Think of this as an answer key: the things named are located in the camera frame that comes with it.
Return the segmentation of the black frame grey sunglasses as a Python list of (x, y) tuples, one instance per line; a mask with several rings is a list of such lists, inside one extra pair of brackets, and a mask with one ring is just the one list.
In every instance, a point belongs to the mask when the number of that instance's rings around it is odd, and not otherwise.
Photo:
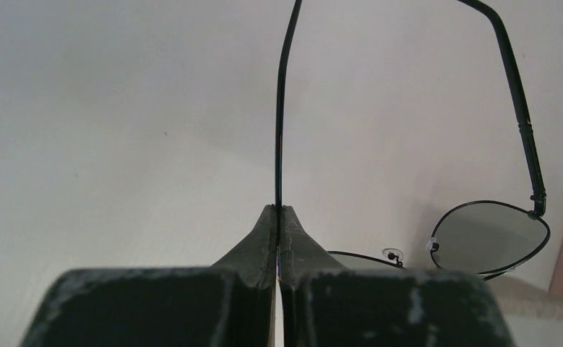
[[(530, 177), (533, 210), (496, 200), (467, 202), (446, 212), (437, 222), (426, 244), (426, 250), (437, 269), (463, 270), (491, 280), (538, 254), (548, 243), (551, 231), (543, 220), (546, 212), (546, 189), (538, 159), (536, 142), (523, 84), (512, 44), (499, 14), (482, 1), (459, 1), (482, 13), (491, 23), (502, 57), (510, 89), (515, 118)], [(298, 23), (302, 1), (293, 1), (285, 32), (277, 78), (275, 109), (275, 212), (278, 235), (284, 212), (283, 193), (283, 123), (285, 84), (291, 45)], [(342, 251), (328, 251), (333, 260), (351, 269), (404, 270), (399, 249), (382, 250), (386, 260)]]

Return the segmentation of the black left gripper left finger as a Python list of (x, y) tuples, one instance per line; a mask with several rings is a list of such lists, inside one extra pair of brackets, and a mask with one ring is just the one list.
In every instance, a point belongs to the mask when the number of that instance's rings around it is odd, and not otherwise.
[(82, 268), (46, 292), (23, 346), (272, 346), (277, 213), (208, 267)]

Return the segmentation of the grey marbled glasses case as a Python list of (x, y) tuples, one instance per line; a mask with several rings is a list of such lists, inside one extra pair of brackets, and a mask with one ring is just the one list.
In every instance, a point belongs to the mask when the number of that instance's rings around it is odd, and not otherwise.
[(563, 299), (557, 295), (506, 275), (486, 284), (505, 315), (563, 322)]

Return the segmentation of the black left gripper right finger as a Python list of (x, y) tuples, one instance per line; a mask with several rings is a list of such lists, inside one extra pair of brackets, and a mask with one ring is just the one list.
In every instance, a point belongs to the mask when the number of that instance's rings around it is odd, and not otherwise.
[(351, 270), (279, 209), (287, 346), (512, 346), (486, 283), (449, 270)]

